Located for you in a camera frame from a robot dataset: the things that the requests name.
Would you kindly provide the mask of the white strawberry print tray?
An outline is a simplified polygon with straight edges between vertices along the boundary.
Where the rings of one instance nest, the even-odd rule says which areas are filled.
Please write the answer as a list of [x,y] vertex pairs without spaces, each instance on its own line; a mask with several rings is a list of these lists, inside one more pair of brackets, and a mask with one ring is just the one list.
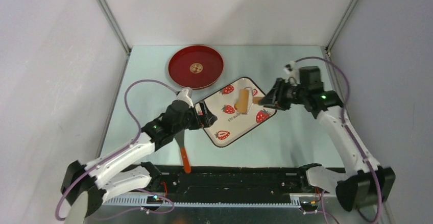
[[274,109],[260,105],[252,105],[248,114],[238,113],[234,105],[239,90],[246,87],[252,87],[255,96],[264,96],[263,91],[251,78],[242,77],[202,100],[218,117],[213,126],[204,129],[215,146],[226,147],[232,144],[277,113]]

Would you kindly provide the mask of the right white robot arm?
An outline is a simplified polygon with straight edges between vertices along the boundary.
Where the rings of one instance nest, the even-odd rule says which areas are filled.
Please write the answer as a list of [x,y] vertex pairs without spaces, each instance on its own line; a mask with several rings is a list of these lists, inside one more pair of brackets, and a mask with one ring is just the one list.
[[332,140],[343,162],[344,173],[318,163],[304,165],[305,173],[297,178],[301,191],[311,192],[318,187],[335,194],[346,211],[380,206],[387,200],[396,179],[394,171],[382,167],[368,152],[350,120],[345,118],[341,99],[335,91],[324,90],[323,82],[307,78],[295,83],[293,78],[278,78],[272,89],[254,102],[281,111],[291,105],[303,105]]

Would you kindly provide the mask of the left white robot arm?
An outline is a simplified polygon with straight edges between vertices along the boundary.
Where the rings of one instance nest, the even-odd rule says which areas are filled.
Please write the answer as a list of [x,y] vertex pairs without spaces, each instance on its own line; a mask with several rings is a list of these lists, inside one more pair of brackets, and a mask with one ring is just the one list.
[[175,100],[157,118],[139,128],[139,134],[117,152],[86,164],[71,163],[61,187],[61,200],[73,205],[79,195],[88,193],[85,216],[92,215],[107,200],[135,189],[156,191],[161,186],[161,171],[151,162],[130,168],[134,162],[150,155],[185,130],[211,127],[217,116],[204,102],[199,102],[202,113],[194,105]]

